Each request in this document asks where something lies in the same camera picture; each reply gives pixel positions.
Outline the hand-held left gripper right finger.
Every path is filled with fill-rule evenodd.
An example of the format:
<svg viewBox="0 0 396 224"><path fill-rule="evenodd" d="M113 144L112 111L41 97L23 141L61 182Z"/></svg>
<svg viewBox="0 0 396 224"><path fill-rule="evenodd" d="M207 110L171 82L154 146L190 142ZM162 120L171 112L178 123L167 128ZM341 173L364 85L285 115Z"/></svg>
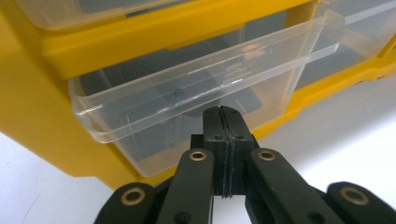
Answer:
<svg viewBox="0 0 396 224"><path fill-rule="evenodd" d="M249 151L258 144L236 109L228 106L222 108L222 125L226 137L222 197L232 198L234 195L246 194L245 163Z"/></svg>

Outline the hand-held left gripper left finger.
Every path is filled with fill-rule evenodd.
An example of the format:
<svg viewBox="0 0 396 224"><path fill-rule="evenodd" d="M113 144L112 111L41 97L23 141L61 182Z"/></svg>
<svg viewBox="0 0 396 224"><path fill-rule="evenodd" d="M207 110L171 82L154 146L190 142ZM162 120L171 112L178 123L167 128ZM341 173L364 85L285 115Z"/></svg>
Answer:
<svg viewBox="0 0 396 224"><path fill-rule="evenodd" d="M228 196L226 144L221 108L218 106L210 107L203 113L203 132L191 136L191 148L203 148L214 154L214 194L223 198Z"/></svg>

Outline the clear plastic drawer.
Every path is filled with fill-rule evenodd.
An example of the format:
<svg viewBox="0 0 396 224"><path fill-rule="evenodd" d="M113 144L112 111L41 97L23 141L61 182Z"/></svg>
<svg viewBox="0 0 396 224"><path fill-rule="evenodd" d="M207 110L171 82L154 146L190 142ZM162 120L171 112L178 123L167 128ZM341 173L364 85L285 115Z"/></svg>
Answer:
<svg viewBox="0 0 396 224"><path fill-rule="evenodd" d="M280 117L308 63L336 52L345 21L330 10L290 27L284 13L179 49L162 49L69 82L73 112L144 177L175 166L203 113L225 105L249 129Z"/></svg>

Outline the yellow and black drawer cabinet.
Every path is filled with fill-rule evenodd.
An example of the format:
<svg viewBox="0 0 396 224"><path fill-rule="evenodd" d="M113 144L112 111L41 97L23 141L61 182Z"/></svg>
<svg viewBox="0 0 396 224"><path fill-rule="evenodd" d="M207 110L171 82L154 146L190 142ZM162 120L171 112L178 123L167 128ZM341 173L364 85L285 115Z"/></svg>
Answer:
<svg viewBox="0 0 396 224"><path fill-rule="evenodd" d="M112 143L99 143L76 118L70 93L48 94L21 86L17 77L17 41L0 11L0 133L73 176L94 176L111 188L128 182L156 183L175 166L144 177ZM258 128L263 137L294 118L304 107L357 82L387 76L396 69L396 36L386 53L360 58L339 44L335 53L308 63L283 114Z"/></svg>

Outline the set of clear cabinet drawers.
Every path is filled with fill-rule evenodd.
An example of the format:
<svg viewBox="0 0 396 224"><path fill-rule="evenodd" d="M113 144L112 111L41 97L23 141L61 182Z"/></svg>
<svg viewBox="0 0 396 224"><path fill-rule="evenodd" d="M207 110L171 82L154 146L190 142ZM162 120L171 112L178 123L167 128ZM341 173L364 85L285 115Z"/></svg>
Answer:
<svg viewBox="0 0 396 224"><path fill-rule="evenodd" d="M337 44L388 52L396 0L0 0L23 87L67 95L106 69L134 90L237 87L322 58Z"/></svg>

